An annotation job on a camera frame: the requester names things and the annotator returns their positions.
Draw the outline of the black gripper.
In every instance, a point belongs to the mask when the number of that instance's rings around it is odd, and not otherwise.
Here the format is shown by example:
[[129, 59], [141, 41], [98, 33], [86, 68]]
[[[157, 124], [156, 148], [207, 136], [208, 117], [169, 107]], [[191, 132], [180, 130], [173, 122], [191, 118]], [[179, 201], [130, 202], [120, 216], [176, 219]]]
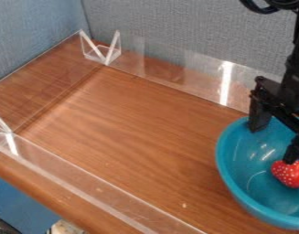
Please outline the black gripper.
[[[248, 128], [252, 133], [265, 128], [275, 117], [295, 133], [299, 133], [299, 57], [288, 56], [281, 82], [257, 76], [249, 91]], [[299, 160], [299, 134], [292, 138], [283, 155], [291, 165]]]

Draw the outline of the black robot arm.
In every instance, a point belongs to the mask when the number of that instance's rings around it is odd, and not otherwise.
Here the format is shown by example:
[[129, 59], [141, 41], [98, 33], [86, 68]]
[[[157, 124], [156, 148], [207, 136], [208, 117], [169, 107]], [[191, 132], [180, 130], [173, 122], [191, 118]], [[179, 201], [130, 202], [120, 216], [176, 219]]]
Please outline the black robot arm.
[[253, 0], [239, 0], [256, 14], [269, 15], [279, 10], [296, 14], [292, 33], [292, 53], [285, 60], [285, 71], [280, 82], [263, 76], [255, 78], [255, 88], [249, 91], [249, 131], [257, 132], [267, 127], [275, 117], [293, 132], [281, 161], [291, 165], [299, 160], [299, 0], [264, 0], [268, 6], [257, 7]]

